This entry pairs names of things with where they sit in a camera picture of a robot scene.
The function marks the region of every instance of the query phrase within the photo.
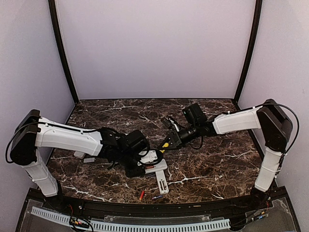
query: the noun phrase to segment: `brown marble surface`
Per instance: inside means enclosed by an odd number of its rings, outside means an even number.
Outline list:
[[[235,109],[231,100],[85,100],[77,104],[68,125],[105,126],[122,133],[139,129],[157,147],[169,133],[160,119],[172,116],[186,125],[182,109],[195,102],[207,116]],[[151,200],[159,195],[155,177],[127,178],[121,166],[107,170],[106,159],[83,163],[72,151],[55,149],[48,168],[67,196],[116,203],[192,203],[249,194],[261,164],[247,131],[204,138],[200,150],[188,146],[164,156],[169,166],[165,170],[169,194],[156,201]],[[145,196],[140,202],[142,190]]]

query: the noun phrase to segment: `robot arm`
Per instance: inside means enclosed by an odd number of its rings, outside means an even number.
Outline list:
[[[60,186],[42,161],[38,147],[55,147],[106,158],[113,165],[116,162],[123,165],[127,177],[162,173],[167,168],[163,154],[149,151],[149,143],[139,130],[127,135],[110,128],[85,130],[52,122],[40,117],[40,111],[31,110],[15,131],[10,157],[11,162],[27,171],[46,197],[58,195]]]
[[[275,105],[274,100],[267,100],[264,106],[235,113],[228,112],[207,119],[195,103],[183,109],[190,127],[179,130],[179,127],[174,126],[177,124],[174,119],[163,120],[164,124],[174,128],[163,143],[170,144],[168,149],[180,149],[200,136],[210,137],[233,131],[261,129],[266,141],[266,151],[254,186],[257,190],[266,192],[278,173],[293,128],[289,117]]]

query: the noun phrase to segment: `wire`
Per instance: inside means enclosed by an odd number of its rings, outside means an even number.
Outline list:
[[[71,209],[71,215],[73,215],[74,211],[73,211],[72,205],[69,204],[69,207],[70,207],[70,209]]]
[[[147,139],[146,139],[146,141],[147,141],[147,144],[146,144],[147,145],[147,150],[146,150],[146,153],[144,155],[139,155],[141,158],[147,156],[149,151],[150,151],[150,143],[149,143],[149,141]]]
[[[21,126],[20,128],[18,128],[18,129],[15,131],[14,135],[12,136],[12,138],[9,140],[9,142],[8,142],[8,144],[7,144],[7,146],[6,146],[6,149],[5,149],[5,161],[6,161],[7,163],[14,163],[13,161],[10,161],[10,160],[8,159],[9,148],[10,148],[10,145],[11,145],[11,143],[13,142],[14,138],[15,138],[15,137],[18,135],[18,133],[19,133],[22,129],[24,129],[25,127],[28,127],[28,126],[30,126],[30,125],[37,125],[37,124],[44,124],[44,125],[48,125],[48,126],[53,126],[53,127],[58,127],[58,128],[70,130],[70,131],[80,131],[80,132],[83,132],[83,133],[92,133],[92,132],[96,132],[96,131],[100,131],[100,130],[103,130],[103,131],[105,130],[105,131],[112,131],[112,132],[114,132],[114,133],[116,134],[116,136],[118,136],[118,137],[121,136],[121,134],[120,134],[118,131],[116,131],[116,130],[114,130],[114,129],[112,129],[112,128],[108,128],[108,127],[102,127],[102,128],[100,128],[100,129],[86,130],[86,131],[84,131],[84,130],[79,130],[79,129],[75,129],[75,128],[70,128],[70,127],[64,127],[64,126],[61,126],[61,125],[56,125],[56,124],[53,124],[53,123],[47,123],[47,122],[30,122],[30,123],[25,124],[25,125]]]
[[[158,160],[156,161],[156,162],[153,162],[153,163],[143,163],[142,161],[138,161],[141,165],[144,165],[144,166],[154,166],[154,165],[157,165],[158,163],[160,163],[161,161],[162,161],[162,159],[163,159],[163,153],[160,151],[160,150],[158,150],[158,149],[154,149],[154,151],[158,151],[158,152],[160,152],[162,155],[161,155],[161,157],[159,158],[159,156],[158,156]]]
[[[13,161],[9,161],[8,159],[8,151],[9,151],[9,148],[10,148],[10,145],[11,143],[13,142],[13,139],[18,135],[18,133],[25,127],[27,126],[30,126],[30,125],[36,125],[36,124],[45,124],[44,122],[31,122],[31,123],[28,123],[26,125],[23,125],[21,126],[20,128],[18,128],[16,131],[15,131],[15,134],[12,136],[12,138],[9,140],[8,142],[8,145],[6,146],[6,149],[5,149],[5,161],[7,163],[14,163]]]
[[[251,222],[254,222],[254,221],[250,220],[250,221],[246,222],[245,224],[238,225],[238,226],[233,226],[233,227],[244,227],[244,226],[250,224]]]
[[[65,210],[68,207],[68,206],[65,206],[63,209],[58,209],[57,210],[57,209],[53,208],[53,206],[45,198],[44,198],[44,202],[47,203],[53,210],[55,210],[57,212],[63,211],[63,210]]]
[[[194,150],[199,150],[199,149],[201,149],[202,148],[202,146],[203,146],[203,140],[204,140],[204,136],[201,136],[201,143],[199,144],[199,147],[193,147],[192,146],[192,143],[191,143],[191,141],[190,141],[190,147],[191,148],[193,148]]]
[[[76,220],[81,220],[81,221],[84,221],[86,224],[88,224],[88,226],[89,226],[89,228],[91,228],[91,231],[92,232],[94,232],[94,229],[93,229],[93,226],[91,225],[91,223],[87,220],[87,219],[85,219],[85,218],[83,218],[83,217],[75,217],[76,218]],[[73,228],[74,229],[72,229],[72,230],[74,230],[74,231],[76,231],[76,232],[84,232],[84,231],[87,231],[88,230],[88,228],[86,229],[86,230],[82,230],[82,229],[78,229],[78,228],[76,228],[76,226],[73,224],[73,225],[71,225],[71,226],[73,226]]]
[[[243,221],[247,220],[249,217],[251,217],[252,215],[254,215],[257,211],[259,211],[261,206],[262,206],[262,203],[259,205],[259,207],[257,208],[257,210],[255,210],[253,213],[249,214],[246,218],[244,218],[243,220],[241,220],[241,221],[239,221],[239,222],[237,222],[237,223],[235,223],[235,224],[233,224],[233,225],[231,225],[231,226],[236,226],[236,225],[242,223]]]
[[[260,105],[258,105],[258,106],[256,106],[256,107],[260,107],[260,106],[264,106],[264,105],[275,105],[275,106],[283,107],[283,108],[289,110],[289,111],[294,115],[294,117],[295,117],[295,119],[296,119],[296,123],[297,123],[296,134],[295,134],[295,137],[294,137],[293,141],[291,142],[290,146],[289,146],[289,147],[285,150],[285,152],[283,153],[283,154],[285,155],[285,154],[288,153],[288,151],[292,148],[292,146],[294,145],[294,143],[295,143],[295,141],[296,141],[296,138],[298,137],[298,134],[299,134],[299,127],[300,127],[300,125],[299,125],[299,119],[298,119],[296,113],[295,113],[291,108],[289,108],[289,107],[287,107],[287,106],[285,106],[285,105],[282,105],[282,104],[277,104],[277,103],[263,103],[263,104],[260,104]]]
[[[297,137],[298,137],[298,134],[299,134],[299,119],[296,115],[296,113],[289,107],[287,107],[286,105],[282,105],[282,104],[278,104],[278,103],[263,103],[263,104],[259,104],[259,105],[256,105],[255,107],[250,107],[250,108],[246,108],[246,109],[242,109],[242,110],[237,110],[237,111],[234,111],[234,112],[231,112],[230,114],[234,114],[234,113],[238,113],[238,112],[241,112],[241,111],[246,111],[246,110],[251,110],[253,108],[257,108],[257,107],[260,107],[260,106],[266,106],[266,105],[274,105],[274,106],[279,106],[279,107],[283,107],[287,110],[289,110],[295,117],[296,119],[296,123],[297,123],[297,130],[296,130],[296,134],[295,134],[295,137],[293,139],[293,141],[291,142],[290,146],[283,152],[283,155],[285,155],[291,148],[292,146],[294,145]]]

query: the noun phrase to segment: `gray wall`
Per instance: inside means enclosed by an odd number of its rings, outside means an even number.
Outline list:
[[[308,1],[263,1],[253,59],[239,103],[244,108],[273,98],[290,106],[299,117],[299,138],[284,160],[278,184],[287,187],[302,231],[309,228],[308,12]],[[264,144],[262,135],[257,136]]]
[[[58,0],[81,99],[232,98],[254,0]]]
[[[0,231],[15,231],[28,188],[26,172],[4,159],[14,129],[31,109],[65,122],[73,101],[56,48],[48,1],[0,1]],[[43,152],[47,160],[50,150]]]

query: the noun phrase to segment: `yellow part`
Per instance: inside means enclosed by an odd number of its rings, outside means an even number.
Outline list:
[[[162,147],[168,147],[169,146],[169,143],[164,143],[164,145]]]

